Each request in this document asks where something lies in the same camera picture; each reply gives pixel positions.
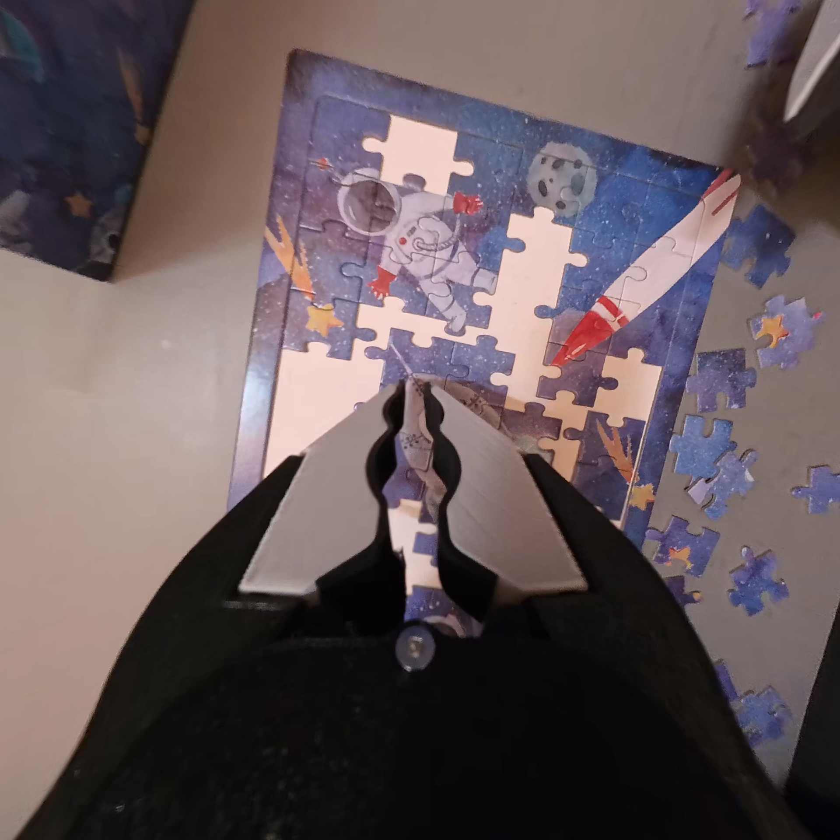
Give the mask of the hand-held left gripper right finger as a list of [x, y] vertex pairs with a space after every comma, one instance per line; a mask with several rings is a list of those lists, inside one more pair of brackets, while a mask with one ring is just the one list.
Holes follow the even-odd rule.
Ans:
[[586, 591], [530, 461], [509, 437], [438, 386], [423, 386], [437, 510], [437, 567], [448, 597], [478, 622], [530, 598]]

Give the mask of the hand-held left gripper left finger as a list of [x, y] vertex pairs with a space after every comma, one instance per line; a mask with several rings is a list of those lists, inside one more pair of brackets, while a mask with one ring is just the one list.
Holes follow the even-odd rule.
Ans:
[[405, 561], [392, 546], [383, 489], [396, 468], [405, 390], [388, 385], [275, 470], [287, 487], [239, 595], [314, 603], [355, 627], [403, 623]]

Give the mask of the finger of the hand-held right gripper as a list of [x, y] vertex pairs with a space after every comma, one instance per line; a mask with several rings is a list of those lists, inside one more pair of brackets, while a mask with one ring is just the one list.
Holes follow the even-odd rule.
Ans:
[[838, 1], [820, 6], [787, 93], [785, 123], [823, 123], [838, 111]]

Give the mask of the puzzle pieces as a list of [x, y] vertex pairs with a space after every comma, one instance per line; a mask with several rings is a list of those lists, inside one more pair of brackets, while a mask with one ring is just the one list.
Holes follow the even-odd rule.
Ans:
[[648, 532], [750, 746], [788, 773], [838, 612], [838, 111], [784, 122], [823, 2], [748, 2], [742, 191]]

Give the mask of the space puzzle board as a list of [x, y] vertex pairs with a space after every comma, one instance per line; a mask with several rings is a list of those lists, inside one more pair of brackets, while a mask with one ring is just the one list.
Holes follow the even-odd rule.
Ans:
[[641, 548], [732, 176], [305, 52], [283, 102], [229, 502], [405, 381], [385, 496], [434, 522], [428, 380]]

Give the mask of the grey desk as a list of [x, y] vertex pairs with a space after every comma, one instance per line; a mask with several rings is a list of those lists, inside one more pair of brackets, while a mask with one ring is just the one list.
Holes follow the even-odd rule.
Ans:
[[[724, 171], [700, 216], [709, 241], [709, 208], [734, 197], [725, 239], [747, 186], [763, 73], [748, 2], [194, 3], [111, 278], [2, 250], [2, 810], [15, 825], [68, 763], [152, 596], [238, 502], [292, 55]], [[671, 455], [670, 439], [644, 542]]]

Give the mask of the illustrated puzzle box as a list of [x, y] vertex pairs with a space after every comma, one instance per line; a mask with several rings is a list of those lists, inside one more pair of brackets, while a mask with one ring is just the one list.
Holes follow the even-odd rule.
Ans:
[[194, 6], [1, 2], [2, 250], [111, 278]]

